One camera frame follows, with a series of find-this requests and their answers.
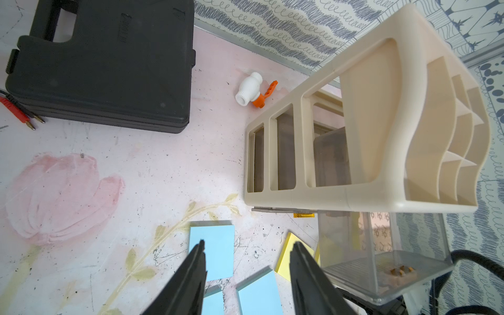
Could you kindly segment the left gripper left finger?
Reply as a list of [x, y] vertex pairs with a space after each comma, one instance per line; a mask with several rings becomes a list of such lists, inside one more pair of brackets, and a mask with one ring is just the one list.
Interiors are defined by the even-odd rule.
[[205, 242], [196, 244], [143, 315], [202, 313], [206, 285]]

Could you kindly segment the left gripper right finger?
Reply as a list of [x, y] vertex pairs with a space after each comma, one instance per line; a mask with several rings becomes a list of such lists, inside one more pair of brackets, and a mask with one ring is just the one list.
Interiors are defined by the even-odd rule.
[[290, 253], [290, 274], [296, 314], [347, 313], [343, 296], [300, 242]]

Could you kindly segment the grey transparent drawer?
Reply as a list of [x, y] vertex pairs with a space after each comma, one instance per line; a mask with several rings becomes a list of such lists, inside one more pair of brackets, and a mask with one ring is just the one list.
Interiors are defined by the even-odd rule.
[[316, 184], [343, 197], [318, 216], [322, 269], [335, 284], [381, 305], [452, 269], [443, 216], [459, 207], [454, 135], [453, 125], [430, 123], [403, 133], [316, 126]]

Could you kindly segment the blue sticky note lower left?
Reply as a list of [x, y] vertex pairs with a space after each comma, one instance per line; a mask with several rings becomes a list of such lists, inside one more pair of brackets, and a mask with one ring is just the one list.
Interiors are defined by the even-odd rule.
[[202, 315], [224, 315], [224, 296], [219, 286], [209, 287], [203, 298]]

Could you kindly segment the blue sticky note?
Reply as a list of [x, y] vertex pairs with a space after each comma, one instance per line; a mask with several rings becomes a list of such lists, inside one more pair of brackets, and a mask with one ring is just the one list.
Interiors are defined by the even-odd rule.
[[230, 220], [190, 223], [188, 250], [203, 240], [207, 282], [231, 278], [234, 274], [235, 226]]
[[209, 287], [203, 298], [202, 315], [224, 315], [224, 296], [219, 286]]
[[261, 269], [236, 287], [240, 314], [283, 314], [276, 273]]

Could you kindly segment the blue sticky note lower right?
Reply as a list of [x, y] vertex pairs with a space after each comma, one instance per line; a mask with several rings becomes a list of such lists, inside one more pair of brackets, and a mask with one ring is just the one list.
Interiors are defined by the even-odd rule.
[[240, 314], [283, 314], [276, 273], [261, 269], [236, 287]]

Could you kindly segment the blue sticky note top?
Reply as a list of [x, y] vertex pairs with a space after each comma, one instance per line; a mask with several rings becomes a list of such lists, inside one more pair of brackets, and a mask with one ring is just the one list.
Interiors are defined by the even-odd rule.
[[231, 278], [234, 274], [235, 226], [230, 220], [190, 223], [188, 250], [203, 240], [207, 282]]

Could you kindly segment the floral pink table mat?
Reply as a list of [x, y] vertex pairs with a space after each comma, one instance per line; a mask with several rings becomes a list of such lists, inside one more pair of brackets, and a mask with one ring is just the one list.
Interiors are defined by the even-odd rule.
[[[1, 3], [1, 88], [40, 1]], [[1, 109], [1, 313], [140, 314], [187, 256], [190, 223], [231, 221], [234, 274], [207, 282], [237, 314], [237, 285], [275, 269], [289, 232], [315, 219], [245, 203], [245, 129], [235, 94], [252, 72], [277, 81], [271, 107], [307, 79], [194, 27], [190, 121], [178, 133], [45, 117], [35, 131]]]

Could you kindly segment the beige desk organizer cabinet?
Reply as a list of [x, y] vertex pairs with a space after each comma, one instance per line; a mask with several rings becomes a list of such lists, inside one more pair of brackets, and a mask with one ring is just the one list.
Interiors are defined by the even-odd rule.
[[[345, 120], [347, 184], [316, 182], [314, 107]], [[408, 4], [263, 110], [246, 136], [248, 206], [472, 213], [490, 123], [475, 78]]]

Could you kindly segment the black plastic tool case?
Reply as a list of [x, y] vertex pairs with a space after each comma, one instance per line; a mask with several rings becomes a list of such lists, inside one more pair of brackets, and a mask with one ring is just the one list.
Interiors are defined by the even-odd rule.
[[178, 134], [190, 121], [193, 1], [40, 1], [6, 89], [49, 118]]

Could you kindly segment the red and black probes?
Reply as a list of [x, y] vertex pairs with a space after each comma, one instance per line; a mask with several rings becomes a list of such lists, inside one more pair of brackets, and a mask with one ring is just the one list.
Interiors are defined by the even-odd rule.
[[45, 124], [45, 120], [28, 110], [24, 105], [22, 105], [16, 98], [10, 93], [1, 90], [1, 104], [6, 107], [21, 123], [25, 124], [32, 131], [35, 131], [35, 126], [32, 124], [32, 119], [37, 122]]

